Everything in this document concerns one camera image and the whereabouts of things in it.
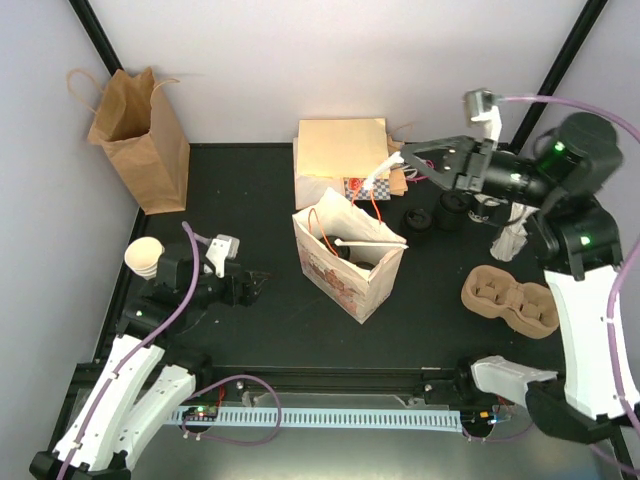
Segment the white straw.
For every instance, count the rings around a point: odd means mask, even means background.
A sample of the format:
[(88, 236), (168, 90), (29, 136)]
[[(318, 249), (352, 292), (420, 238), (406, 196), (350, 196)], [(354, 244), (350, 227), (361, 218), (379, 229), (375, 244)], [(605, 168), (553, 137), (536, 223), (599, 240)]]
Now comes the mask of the white straw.
[(362, 189), (364, 191), (371, 190), (378, 177), (384, 173), (391, 171), (396, 165), (402, 165), (404, 159), (399, 151), (391, 154), (384, 162), (382, 162), (373, 172), (371, 172), (362, 183)]
[(336, 246), (342, 247), (375, 247), (375, 248), (401, 248), (407, 249), (408, 245), (402, 242), (387, 241), (346, 241), (340, 238), (334, 240)]

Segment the lidded coffee cup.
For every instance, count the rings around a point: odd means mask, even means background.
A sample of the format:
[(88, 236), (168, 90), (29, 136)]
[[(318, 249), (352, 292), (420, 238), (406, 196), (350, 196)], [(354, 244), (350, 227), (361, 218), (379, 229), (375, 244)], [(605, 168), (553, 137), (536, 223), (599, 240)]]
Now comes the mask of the lidded coffee cup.
[(355, 262), (354, 265), (366, 271), (371, 271), (375, 268), (375, 265), (366, 261)]
[(321, 238), (321, 243), (334, 256), (346, 261), (350, 260), (351, 249), (349, 246), (343, 244), (341, 238), (329, 235)]

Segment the white printed paper bag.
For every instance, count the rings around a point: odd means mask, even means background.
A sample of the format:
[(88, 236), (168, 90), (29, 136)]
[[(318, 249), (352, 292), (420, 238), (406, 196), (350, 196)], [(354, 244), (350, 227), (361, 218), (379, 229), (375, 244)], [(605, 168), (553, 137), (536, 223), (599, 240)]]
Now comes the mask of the white printed paper bag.
[[(407, 241), (385, 223), (328, 188), (313, 206), (292, 215), (300, 265), (304, 275), (359, 323), (364, 323), (389, 297), (406, 249), (350, 247), (349, 261), (331, 254), (321, 238), (346, 241)], [(354, 265), (375, 265), (366, 271)]]

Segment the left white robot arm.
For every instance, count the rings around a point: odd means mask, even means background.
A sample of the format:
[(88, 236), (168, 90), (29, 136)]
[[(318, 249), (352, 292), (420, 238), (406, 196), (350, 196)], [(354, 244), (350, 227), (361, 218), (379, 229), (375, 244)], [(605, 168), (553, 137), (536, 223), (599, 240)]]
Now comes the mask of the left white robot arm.
[(164, 246), (134, 241), (125, 263), (144, 281), (122, 311), (111, 352), (95, 386), (67, 432), (35, 454), (36, 479), (128, 479), (142, 452), (177, 407), (214, 388), (206, 354), (174, 338), (193, 327), (214, 303), (250, 306), (268, 279), (234, 263), (239, 242), (220, 235)]

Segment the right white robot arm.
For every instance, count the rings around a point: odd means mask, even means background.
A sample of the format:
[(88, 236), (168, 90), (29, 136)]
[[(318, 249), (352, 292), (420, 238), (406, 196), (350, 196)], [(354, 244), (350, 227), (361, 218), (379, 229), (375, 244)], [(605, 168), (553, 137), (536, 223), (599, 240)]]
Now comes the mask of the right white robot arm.
[(444, 190), (533, 209), (525, 229), (556, 306), (565, 370), (487, 356), (457, 374), (457, 396), (467, 403), (501, 396), (525, 407), (546, 435), (582, 444), (605, 440), (634, 419), (639, 392), (616, 306), (630, 259), (613, 216), (596, 197), (623, 161), (611, 122), (600, 114), (571, 114), (534, 159), (469, 136), (412, 143), (400, 157)]

